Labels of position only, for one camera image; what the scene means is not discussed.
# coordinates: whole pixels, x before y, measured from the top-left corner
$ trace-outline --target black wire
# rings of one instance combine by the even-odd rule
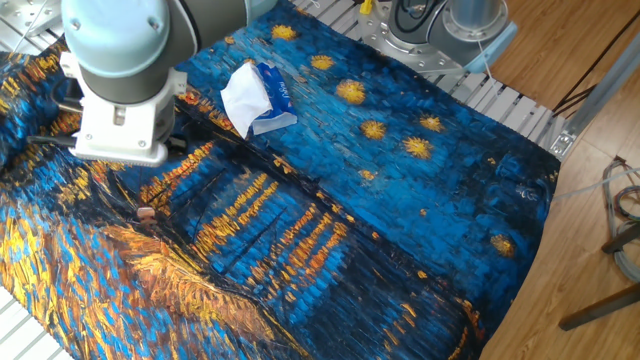
[[[554,112],[554,115],[555,115],[555,116],[558,116],[558,115],[562,114],[563,112],[565,112],[565,111],[567,111],[567,110],[571,109],[573,106],[575,106],[575,105],[579,104],[581,101],[583,101],[584,99],[588,98],[590,93],[591,93],[591,92],[588,92],[588,93],[585,93],[585,94],[579,95],[577,98],[575,98],[575,100],[573,100],[573,101],[569,102],[568,104],[566,104],[565,106],[563,106],[561,109],[559,109],[559,110],[555,111],[555,112]]]
[[[418,25],[412,27],[411,29],[405,29],[404,26],[400,25],[400,19],[398,17],[398,14],[400,14],[400,9],[402,9],[404,12],[409,13],[409,11],[407,10],[407,8],[404,5],[404,1],[402,1],[400,3],[400,6],[398,6],[396,8],[396,13],[395,13],[395,20],[396,20],[396,26],[398,26],[398,29],[400,29],[400,31],[404,32],[404,33],[412,33],[416,30],[418,30],[422,25],[424,25],[424,23],[427,21],[427,19],[429,18],[429,14],[431,14],[431,12],[433,11],[433,9],[436,6],[436,1],[433,1],[431,3],[431,7],[429,8],[429,11],[426,11],[427,9],[427,4],[429,3],[429,0],[425,0],[425,12],[423,12],[423,18],[422,20],[420,20],[420,22],[418,22]]]
[[[62,85],[62,83],[64,83],[67,80],[69,80],[69,79],[68,78],[62,78],[62,79],[58,80],[55,84],[53,84],[53,86],[51,87],[51,94],[50,94],[51,100],[56,105],[58,105],[58,107],[61,110],[82,114],[82,107],[79,107],[79,106],[76,106],[76,105],[70,104],[70,103],[65,103],[63,101],[59,101],[56,98],[56,93],[60,89],[60,86]]]
[[[572,95],[572,96],[571,96],[570,98],[568,98],[566,101],[571,101],[571,100],[573,100],[573,99],[575,99],[575,98],[577,98],[577,97],[581,97],[581,96],[583,96],[584,94],[589,95],[589,94],[591,94],[591,92],[593,91],[593,89],[595,89],[595,88],[596,88],[596,86],[598,86],[598,84],[591,86],[591,87],[590,87],[590,88],[588,88],[587,90],[583,90],[583,91],[581,91],[581,92],[579,92],[579,93],[577,93],[577,94],[575,94],[575,95]]]
[[[611,50],[611,48],[613,47],[613,45],[618,41],[618,39],[620,39],[620,37],[622,36],[622,34],[624,34],[629,27],[631,27],[631,25],[638,19],[638,17],[640,17],[640,10],[638,10],[638,12],[635,13],[635,15],[633,15],[633,17],[622,27],[622,29],[620,29],[620,31],[618,31],[618,33],[616,34],[616,36],[613,37],[613,39],[611,40],[611,42],[609,42],[609,45],[607,45],[606,48],[604,48],[604,50],[600,53],[600,56],[598,56],[598,58],[596,59],[596,61],[589,67],[589,69],[587,69],[587,71],[582,75],[582,77],[580,78],[580,80],[578,80],[578,82],[573,85],[573,87],[571,88],[571,90],[569,90],[569,92],[567,92],[564,97],[562,98],[562,100],[560,100],[560,102],[558,103],[558,105],[556,105],[556,107],[553,109],[553,112],[555,113],[556,111],[558,111],[558,109],[563,106],[567,101],[568,101],[568,97],[571,95],[571,93],[573,93],[574,91],[576,91],[576,89],[578,88],[578,86],[580,86],[580,84],[584,81],[584,79],[587,78],[587,76],[589,76],[589,74],[593,71],[593,69],[596,68],[596,66],[600,63],[600,61],[602,61],[602,59],[604,58],[604,56],[609,52],[609,50]]]

